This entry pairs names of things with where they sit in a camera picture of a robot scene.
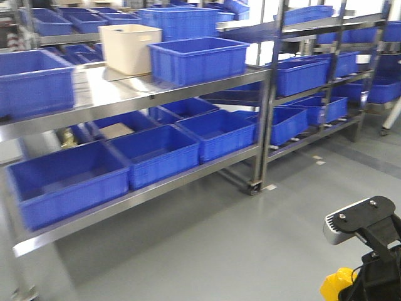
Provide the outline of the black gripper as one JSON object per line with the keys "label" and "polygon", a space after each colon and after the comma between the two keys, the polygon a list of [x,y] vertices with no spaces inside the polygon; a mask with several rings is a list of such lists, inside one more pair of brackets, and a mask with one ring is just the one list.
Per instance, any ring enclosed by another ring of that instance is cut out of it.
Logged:
{"label": "black gripper", "polygon": [[400,218],[391,216],[355,233],[372,251],[362,256],[352,284],[338,294],[339,300],[400,300]]}

